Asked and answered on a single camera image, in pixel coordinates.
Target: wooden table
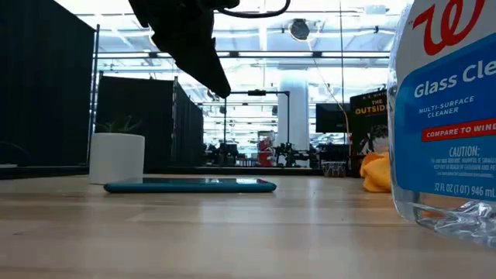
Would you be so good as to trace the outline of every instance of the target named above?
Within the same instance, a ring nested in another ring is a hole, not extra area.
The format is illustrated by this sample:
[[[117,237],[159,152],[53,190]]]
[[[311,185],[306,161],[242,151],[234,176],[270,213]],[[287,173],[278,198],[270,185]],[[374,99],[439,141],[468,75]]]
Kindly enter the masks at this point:
[[[0,278],[491,278],[494,252],[400,219],[360,180],[267,177],[259,195],[107,195],[0,181]]]

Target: black robotic arm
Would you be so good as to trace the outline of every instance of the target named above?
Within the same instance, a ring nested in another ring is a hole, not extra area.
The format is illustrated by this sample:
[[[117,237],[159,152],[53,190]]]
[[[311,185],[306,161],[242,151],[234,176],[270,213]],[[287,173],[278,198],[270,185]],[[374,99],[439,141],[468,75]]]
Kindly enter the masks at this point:
[[[288,10],[286,0],[282,10],[266,14],[230,12],[239,0],[129,0],[143,27],[151,27],[152,40],[160,51],[169,53],[176,65],[197,81],[227,98],[231,87],[215,50],[214,10],[229,16],[248,19],[279,16]]]

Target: walgreens logo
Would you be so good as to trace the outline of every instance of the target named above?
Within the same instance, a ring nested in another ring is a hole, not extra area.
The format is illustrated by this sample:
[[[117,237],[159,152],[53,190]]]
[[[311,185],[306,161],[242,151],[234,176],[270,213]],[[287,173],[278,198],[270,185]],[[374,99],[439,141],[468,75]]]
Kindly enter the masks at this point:
[[[432,39],[432,19],[434,17],[434,12],[436,11],[436,4],[432,5],[432,7],[430,7],[427,11],[423,12],[415,19],[415,21],[413,22],[413,29],[417,28],[424,22],[427,22],[427,24],[425,25],[424,48],[425,52],[428,55],[433,56],[440,53],[447,46],[455,46],[463,39],[465,39],[468,34],[470,34],[470,31],[472,31],[472,29],[477,24],[477,21],[481,17],[481,13],[486,0],[469,1],[476,2],[474,14],[472,15],[472,18],[470,19],[465,29],[463,29],[459,33],[456,33],[456,30],[458,29],[458,25],[460,24],[460,19],[462,17],[464,0],[450,0],[448,2],[448,5],[445,7],[443,17],[441,19],[440,43],[434,43]]]

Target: white plant pot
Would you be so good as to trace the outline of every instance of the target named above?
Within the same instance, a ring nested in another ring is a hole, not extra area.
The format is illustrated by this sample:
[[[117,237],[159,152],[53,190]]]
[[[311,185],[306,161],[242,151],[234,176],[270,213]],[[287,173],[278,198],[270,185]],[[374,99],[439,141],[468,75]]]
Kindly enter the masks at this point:
[[[107,184],[143,178],[145,138],[119,133],[96,133],[91,138],[90,183]]]

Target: black cable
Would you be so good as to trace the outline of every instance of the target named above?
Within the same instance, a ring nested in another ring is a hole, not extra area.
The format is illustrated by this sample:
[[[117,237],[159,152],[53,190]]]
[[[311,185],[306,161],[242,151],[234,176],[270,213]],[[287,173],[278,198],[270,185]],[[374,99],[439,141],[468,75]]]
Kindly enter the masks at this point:
[[[265,19],[265,18],[270,18],[270,17],[275,17],[275,16],[280,16],[283,13],[285,13],[289,6],[291,4],[291,0],[286,0],[286,5],[280,9],[279,11],[276,12],[266,12],[263,14],[260,13],[246,13],[246,12],[231,12],[226,9],[218,9],[218,11],[224,15],[228,16],[234,16],[238,17],[241,19]]]

